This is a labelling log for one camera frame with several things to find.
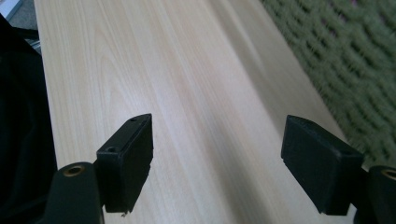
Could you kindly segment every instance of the woven textile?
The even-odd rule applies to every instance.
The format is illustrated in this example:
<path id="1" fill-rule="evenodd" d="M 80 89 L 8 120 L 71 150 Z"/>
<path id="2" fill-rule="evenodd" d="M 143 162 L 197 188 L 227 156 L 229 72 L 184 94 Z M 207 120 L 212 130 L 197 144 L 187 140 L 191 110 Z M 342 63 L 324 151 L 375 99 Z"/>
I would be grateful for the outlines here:
<path id="1" fill-rule="evenodd" d="M 396 1 L 263 0 L 365 165 L 396 164 Z"/>

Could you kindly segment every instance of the white object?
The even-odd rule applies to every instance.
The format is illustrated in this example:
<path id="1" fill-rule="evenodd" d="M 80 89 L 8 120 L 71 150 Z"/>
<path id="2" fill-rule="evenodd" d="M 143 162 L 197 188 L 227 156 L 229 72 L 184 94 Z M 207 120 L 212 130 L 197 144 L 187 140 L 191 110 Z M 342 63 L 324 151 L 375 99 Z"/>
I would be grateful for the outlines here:
<path id="1" fill-rule="evenodd" d="M 9 21 L 21 4 L 21 0 L 0 0 L 0 13 Z"/>

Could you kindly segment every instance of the black cloth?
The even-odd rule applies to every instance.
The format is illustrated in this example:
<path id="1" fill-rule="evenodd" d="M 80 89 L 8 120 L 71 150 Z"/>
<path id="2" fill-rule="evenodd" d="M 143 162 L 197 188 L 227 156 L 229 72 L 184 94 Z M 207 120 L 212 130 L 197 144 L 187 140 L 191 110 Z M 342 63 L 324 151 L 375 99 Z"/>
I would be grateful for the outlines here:
<path id="1" fill-rule="evenodd" d="M 57 170 L 41 56 L 0 16 L 0 223 L 33 222 Z"/>

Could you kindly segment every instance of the gray floor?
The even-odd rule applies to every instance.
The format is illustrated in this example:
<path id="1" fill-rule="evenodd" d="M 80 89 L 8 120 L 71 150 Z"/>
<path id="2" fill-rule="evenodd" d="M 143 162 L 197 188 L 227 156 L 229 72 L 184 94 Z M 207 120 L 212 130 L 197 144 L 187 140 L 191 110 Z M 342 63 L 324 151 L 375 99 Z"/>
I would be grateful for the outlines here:
<path id="1" fill-rule="evenodd" d="M 9 23 L 14 27 L 37 30 L 34 0 L 22 0 L 21 7 L 15 12 Z"/>

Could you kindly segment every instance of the wooden table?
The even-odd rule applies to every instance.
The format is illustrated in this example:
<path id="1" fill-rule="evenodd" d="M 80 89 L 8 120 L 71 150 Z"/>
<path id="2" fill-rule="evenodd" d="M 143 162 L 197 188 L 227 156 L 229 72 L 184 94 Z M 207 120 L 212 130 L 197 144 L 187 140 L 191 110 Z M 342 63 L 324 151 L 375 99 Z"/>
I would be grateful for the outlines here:
<path id="1" fill-rule="evenodd" d="M 342 136 L 258 0 L 35 0 L 60 167 L 151 113 L 154 159 L 106 223 L 352 223 L 280 159 L 288 114 Z"/>

